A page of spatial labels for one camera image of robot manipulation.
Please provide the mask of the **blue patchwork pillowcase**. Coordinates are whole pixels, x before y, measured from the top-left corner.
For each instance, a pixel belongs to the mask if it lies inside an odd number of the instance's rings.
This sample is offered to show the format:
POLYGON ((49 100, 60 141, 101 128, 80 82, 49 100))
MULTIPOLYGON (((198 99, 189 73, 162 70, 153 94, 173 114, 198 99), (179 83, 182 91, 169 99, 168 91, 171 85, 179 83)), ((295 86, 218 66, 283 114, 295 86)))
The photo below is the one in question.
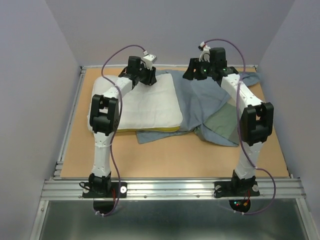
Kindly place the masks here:
POLYGON ((183 71, 158 70, 156 75, 171 74, 182 113, 182 123, 178 131, 137 131, 139 144, 160 139, 195 133, 202 141, 213 144, 237 147, 236 108, 231 105, 230 95, 212 78, 186 80, 183 71))

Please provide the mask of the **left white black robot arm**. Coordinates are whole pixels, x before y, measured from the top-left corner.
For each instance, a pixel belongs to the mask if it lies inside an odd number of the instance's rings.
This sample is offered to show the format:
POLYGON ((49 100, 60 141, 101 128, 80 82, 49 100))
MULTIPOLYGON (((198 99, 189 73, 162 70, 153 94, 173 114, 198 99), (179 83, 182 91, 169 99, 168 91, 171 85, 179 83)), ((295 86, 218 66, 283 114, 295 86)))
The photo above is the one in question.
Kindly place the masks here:
POLYGON ((123 97, 142 83, 152 86, 157 82, 154 54, 144 57, 130 56, 127 67, 117 80, 109 80, 111 88, 102 94, 94 94, 89 111, 89 125, 94 135, 94 163, 83 193, 90 198, 105 198, 113 194, 110 167, 110 151, 113 137, 120 123, 120 107, 123 97))

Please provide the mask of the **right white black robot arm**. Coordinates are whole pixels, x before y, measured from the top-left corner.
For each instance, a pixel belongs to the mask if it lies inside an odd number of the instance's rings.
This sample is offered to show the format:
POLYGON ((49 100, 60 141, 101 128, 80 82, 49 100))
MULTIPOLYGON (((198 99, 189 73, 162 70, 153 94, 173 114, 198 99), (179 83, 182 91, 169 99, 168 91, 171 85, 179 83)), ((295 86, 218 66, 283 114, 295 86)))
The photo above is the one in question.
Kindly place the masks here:
POLYGON ((201 54, 191 58, 184 79, 205 80, 210 77, 236 104, 237 133, 242 152, 229 181, 214 183, 214 197, 259 196, 256 181, 257 161, 263 144, 273 131, 274 106, 263 102, 243 83, 243 76, 227 65, 226 50, 199 46, 201 54))

